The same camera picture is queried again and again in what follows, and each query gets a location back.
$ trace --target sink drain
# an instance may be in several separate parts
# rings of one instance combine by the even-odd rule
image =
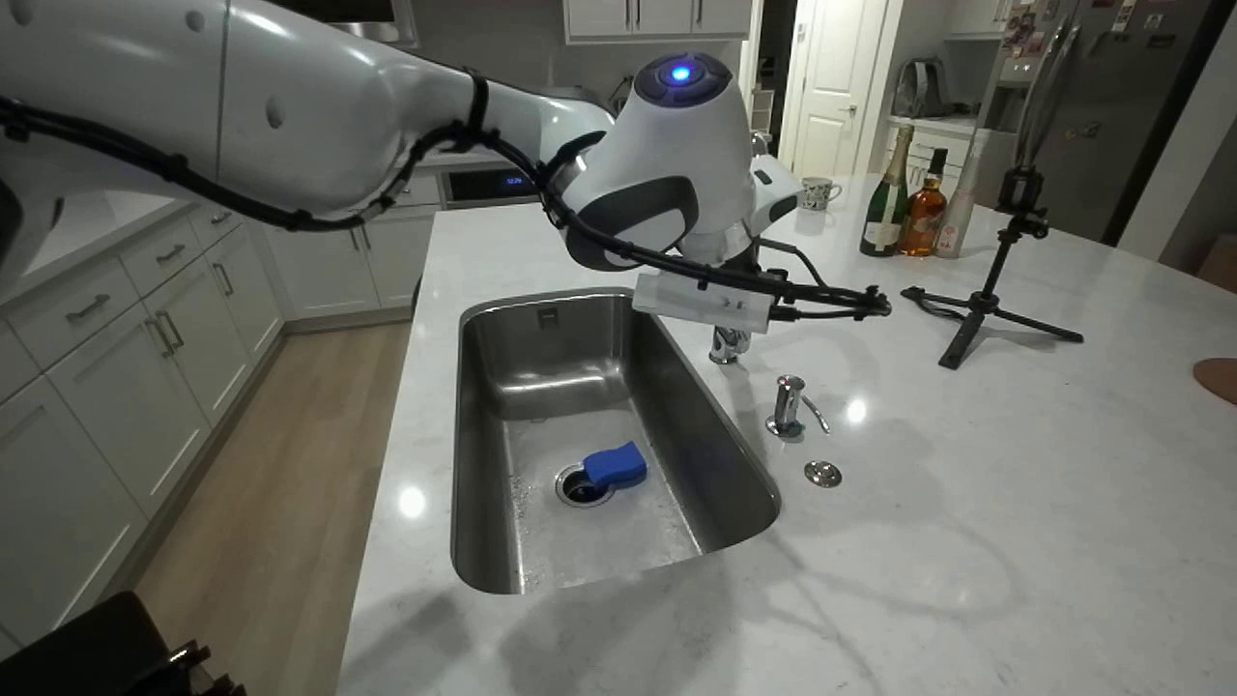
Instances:
[[[603,498],[609,498],[609,488],[594,488],[586,481],[586,474],[579,469],[564,469],[558,480],[553,480],[553,491],[559,501],[568,506],[594,506]]]

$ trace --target kitchen backsplash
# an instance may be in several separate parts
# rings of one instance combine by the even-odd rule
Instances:
[[[716,52],[738,64],[738,43],[564,47],[559,0],[412,0],[425,59],[478,70],[522,90],[613,83],[661,52]]]

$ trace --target kitchen island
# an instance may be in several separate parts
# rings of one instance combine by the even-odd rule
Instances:
[[[633,275],[579,270],[541,207],[441,212],[340,692],[1232,692],[1237,409],[1189,363],[1237,350],[1237,297],[1073,235],[1023,239],[1004,304],[1085,342],[991,326],[943,372],[955,326],[898,291],[979,291],[992,224],[961,260],[861,260],[853,207],[774,235],[829,282],[879,282],[894,317],[774,326],[738,367],[706,363],[706,326],[665,320],[769,465],[780,519],[700,560],[539,594],[483,594],[454,569],[461,313]],[[767,431],[777,376],[809,384],[831,431]],[[848,481],[813,488],[809,460]]]

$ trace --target blue sponge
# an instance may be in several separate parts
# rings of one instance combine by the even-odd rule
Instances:
[[[584,474],[591,488],[633,488],[649,474],[649,469],[642,448],[626,440],[622,448],[584,457]]]

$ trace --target wall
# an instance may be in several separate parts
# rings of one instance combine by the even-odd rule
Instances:
[[[1216,221],[1216,212],[1232,203],[1229,201],[1232,161],[1222,161],[1222,149],[1232,149],[1232,127],[1237,127],[1232,83],[1237,83],[1237,10],[1229,15],[1227,36],[1216,37],[1188,99],[1188,112],[1179,114],[1162,145],[1162,159],[1153,170],[1153,180],[1127,216],[1122,246],[1148,260],[1161,260],[1166,249],[1162,255],[1166,261],[1189,261],[1193,246],[1202,246],[1202,239],[1211,235],[1206,221]]]
[[[680,51],[738,70],[738,43],[564,47],[559,0],[412,0],[425,59],[478,70],[522,90],[609,91],[626,74]]]

